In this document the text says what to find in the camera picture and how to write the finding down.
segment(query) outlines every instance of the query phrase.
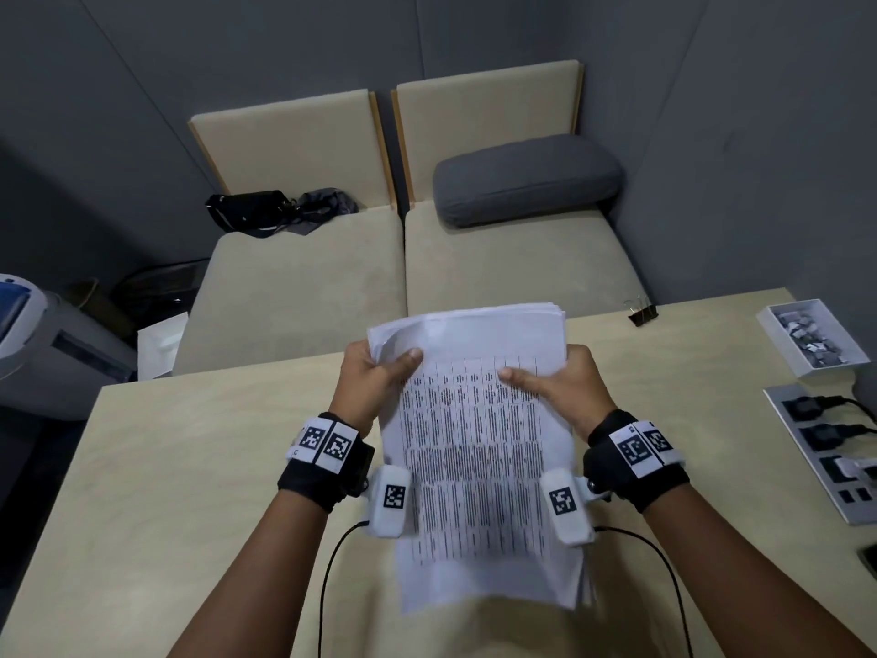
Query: paper sheet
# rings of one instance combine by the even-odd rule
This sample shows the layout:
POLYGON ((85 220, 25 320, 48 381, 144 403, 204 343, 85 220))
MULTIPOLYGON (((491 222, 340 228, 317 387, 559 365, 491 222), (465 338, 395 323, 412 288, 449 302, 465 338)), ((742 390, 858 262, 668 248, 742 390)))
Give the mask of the paper sheet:
POLYGON ((471 596, 576 606, 580 549, 560 543, 539 476, 571 467, 573 442, 541 400, 500 383, 520 366, 565 361, 563 312, 551 304, 430 314, 369 331, 377 361, 413 346, 423 364, 380 419, 387 463, 414 475, 414 525, 396 542, 405 613, 471 596))

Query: table surface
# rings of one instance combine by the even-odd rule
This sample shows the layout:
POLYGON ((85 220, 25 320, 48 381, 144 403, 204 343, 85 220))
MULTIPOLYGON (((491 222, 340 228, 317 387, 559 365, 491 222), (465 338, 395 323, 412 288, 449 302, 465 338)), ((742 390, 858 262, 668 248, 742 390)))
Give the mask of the table surface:
MULTIPOLYGON (((877 648, 877 582, 855 553, 877 541, 877 526, 843 522, 761 392, 795 378, 755 314, 791 299, 776 289, 671 304, 639 329, 621 312, 576 318, 567 337, 591 346, 623 408, 660 425, 686 454, 703 495, 877 648)), ((274 495, 299 426, 328 405, 340 361, 333 353, 105 388, 0 655, 164 655, 274 495)), ((851 382, 823 390, 849 393, 851 382)), ((326 562, 362 503, 348 499, 330 517, 293 655, 316 654, 326 562)), ((590 508, 595 523, 652 535, 628 504, 590 508)), ((587 553, 591 608, 485 599, 403 618, 391 542, 358 531, 333 566, 325 655, 683 655, 658 556, 611 534, 587 553)), ((720 655, 685 601, 696 655, 720 655)))

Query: gray cloth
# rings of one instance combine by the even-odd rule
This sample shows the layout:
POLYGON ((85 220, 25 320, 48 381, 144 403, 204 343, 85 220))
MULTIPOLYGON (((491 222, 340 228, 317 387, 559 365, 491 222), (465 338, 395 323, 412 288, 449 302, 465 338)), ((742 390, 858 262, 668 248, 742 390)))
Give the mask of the gray cloth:
POLYGON ((465 227, 581 209, 614 196, 623 170, 593 141, 562 134, 445 159, 433 174, 438 216, 465 227))

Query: white box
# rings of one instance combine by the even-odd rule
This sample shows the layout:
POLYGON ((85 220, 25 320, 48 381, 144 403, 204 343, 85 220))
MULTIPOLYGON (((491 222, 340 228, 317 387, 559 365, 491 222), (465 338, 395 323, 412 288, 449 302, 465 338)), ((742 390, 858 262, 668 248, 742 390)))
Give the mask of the white box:
POLYGON ((800 378, 818 377, 826 372, 838 369, 853 369, 871 362, 864 351, 856 344, 839 321, 834 318, 828 307, 822 300, 800 300, 799 302, 787 302, 786 304, 772 304, 765 307, 756 317, 767 332, 767 336, 773 341, 783 358, 792 368, 792 372, 800 378), (813 319, 819 326, 820 333, 840 349, 840 354, 848 360, 846 364, 834 366, 813 366, 798 348, 792 336, 786 332, 778 319, 780 314, 788 311, 800 311, 813 319))
POLYGON ((137 331, 137 379, 148 381, 170 376, 180 348, 182 332, 189 322, 183 312, 137 331))

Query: hand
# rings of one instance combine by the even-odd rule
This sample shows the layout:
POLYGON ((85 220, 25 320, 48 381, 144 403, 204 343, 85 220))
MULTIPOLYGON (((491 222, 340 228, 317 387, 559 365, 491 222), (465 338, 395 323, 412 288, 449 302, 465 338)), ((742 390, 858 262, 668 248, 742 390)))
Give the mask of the hand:
POLYGON ((345 349, 329 410, 365 439, 380 407, 393 393, 399 392, 422 361, 423 351, 412 348, 393 362, 376 365, 372 362, 368 342, 353 342, 345 349))
POLYGON ((498 375, 512 387, 545 398, 586 441, 591 431, 618 408, 587 346, 567 346, 566 366, 552 376, 536 376, 509 366, 500 369, 498 375))

